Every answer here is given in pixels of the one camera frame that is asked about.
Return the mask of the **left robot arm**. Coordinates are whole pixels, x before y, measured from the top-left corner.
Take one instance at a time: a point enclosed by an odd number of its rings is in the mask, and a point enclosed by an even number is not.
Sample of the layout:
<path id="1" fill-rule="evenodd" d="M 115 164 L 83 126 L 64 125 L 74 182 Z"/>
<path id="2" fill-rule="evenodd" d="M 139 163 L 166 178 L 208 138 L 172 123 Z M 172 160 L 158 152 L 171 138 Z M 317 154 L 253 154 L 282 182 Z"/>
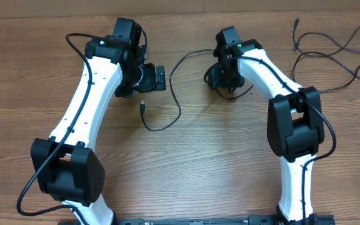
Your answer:
<path id="1" fill-rule="evenodd" d="M 164 66 L 145 63 L 145 32 L 132 19 L 119 17 L 112 34 L 90 36 L 81 80 L 63 118 L 47 139 L 35 139 L 31 158 L 42 193 L 69 208 L 78 224 L 116 224 L 104 201 L 105 170 L 95 154 L 96 139 L 113 96 L 131 98 L 166 88 Z"/>

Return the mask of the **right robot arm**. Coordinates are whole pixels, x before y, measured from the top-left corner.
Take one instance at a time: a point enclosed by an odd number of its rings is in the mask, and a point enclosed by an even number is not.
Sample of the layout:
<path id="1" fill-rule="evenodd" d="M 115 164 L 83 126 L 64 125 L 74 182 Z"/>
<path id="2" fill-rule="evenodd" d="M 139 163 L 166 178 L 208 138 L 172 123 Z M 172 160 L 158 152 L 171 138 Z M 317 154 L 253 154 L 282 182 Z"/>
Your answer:
<path id="1" fill-rule="evenodd" d="M 281 200 L 274 224 L 333 224 L 311 206 L 310 160 L 324 141 L 321 101 L 317 89 L 290 80 L 254 39 L 242 41 L 231 26 L 216 34 L 211 66 L 204 80 L 209 88 L 230 93 L 250 81 L 268 101 L 267 140 L 281 162 Z"/>

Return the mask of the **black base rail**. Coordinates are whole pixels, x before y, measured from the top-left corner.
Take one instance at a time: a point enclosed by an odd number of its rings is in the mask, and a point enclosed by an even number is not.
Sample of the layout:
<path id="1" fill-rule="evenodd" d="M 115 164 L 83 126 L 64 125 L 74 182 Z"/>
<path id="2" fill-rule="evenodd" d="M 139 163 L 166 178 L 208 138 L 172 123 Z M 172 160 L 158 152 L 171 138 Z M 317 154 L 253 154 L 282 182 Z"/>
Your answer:
<path id="1" fill-rule="evenodd" d="M 112 224 L 120 225 L 276 225 L 303 224 L 301 222 L 285 222 L 276 216 L 249 216 L 248 218 L 216 218 L 216 219 L 174 219 L 174 220 L 143 220 L 143 219 L 115 219 Z M 310 215 L 305 224 L 335 225 L 334 216 Z"/>

